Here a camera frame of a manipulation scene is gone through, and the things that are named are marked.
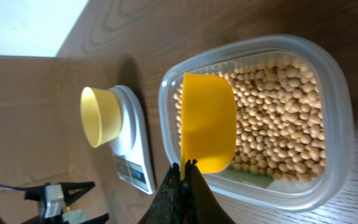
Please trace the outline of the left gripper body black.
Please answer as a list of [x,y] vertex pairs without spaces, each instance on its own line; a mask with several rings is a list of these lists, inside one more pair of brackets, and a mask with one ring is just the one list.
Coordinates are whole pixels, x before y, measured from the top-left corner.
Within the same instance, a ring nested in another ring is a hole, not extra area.
[[27,220],[25,223],[67,223],[67,224],[76,224],[87,221],[88,218],[85,217],[81,210],[70,210],[68,207],[70,205],[66,205],[64,201],[62,214],[59,216],[55,216],[52,218],[45,218],[45,188],[48,185],[57,185],[57,184],[50,184],[46,183],[45,185],[40,185],[36,187],[26,187],[22,188],[21,191],[24,191],[25,195],[24,198],[26,200],[33,200],[36,201],[39,205],[39,215],[30,220]]

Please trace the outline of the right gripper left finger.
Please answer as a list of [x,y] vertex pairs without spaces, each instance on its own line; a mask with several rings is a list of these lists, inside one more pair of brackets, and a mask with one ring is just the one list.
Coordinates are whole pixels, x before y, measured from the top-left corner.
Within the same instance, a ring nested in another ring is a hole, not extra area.
[[149,209],[138,224],[182,224],[183,205],[180,166],[173,163],[156,191]]

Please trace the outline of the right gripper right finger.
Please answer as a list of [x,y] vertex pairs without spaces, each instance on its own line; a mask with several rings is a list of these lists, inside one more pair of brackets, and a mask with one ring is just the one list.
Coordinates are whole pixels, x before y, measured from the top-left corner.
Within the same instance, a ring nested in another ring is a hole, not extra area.
[[230,224],[234,220],[223,210],[204,180],[195,159],[185,164],[183,208],[192,224]]

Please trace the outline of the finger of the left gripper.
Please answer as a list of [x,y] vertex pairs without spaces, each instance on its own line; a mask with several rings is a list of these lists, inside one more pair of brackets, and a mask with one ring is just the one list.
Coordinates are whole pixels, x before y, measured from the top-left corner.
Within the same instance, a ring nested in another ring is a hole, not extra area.
[[105,213],[99,217],[81,222],[80,224],[105,224],[109,220],[109,214]]
[[62,182],[61,183],[63,195],[65,197],[64,201],[66,205],[71,205],[75,203],[79,198],[84,196],[89,192],[93,187],[95,187],[94,182]]

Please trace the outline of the yellow measuring scoop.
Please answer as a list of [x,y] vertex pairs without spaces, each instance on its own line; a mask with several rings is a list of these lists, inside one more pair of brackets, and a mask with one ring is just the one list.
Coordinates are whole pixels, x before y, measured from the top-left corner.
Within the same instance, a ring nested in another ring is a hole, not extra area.
[[230,84],[214,75],[185,73],[181,103],[181,171],[196,160],[202,174],[226,169],[236,148],[237,108]]

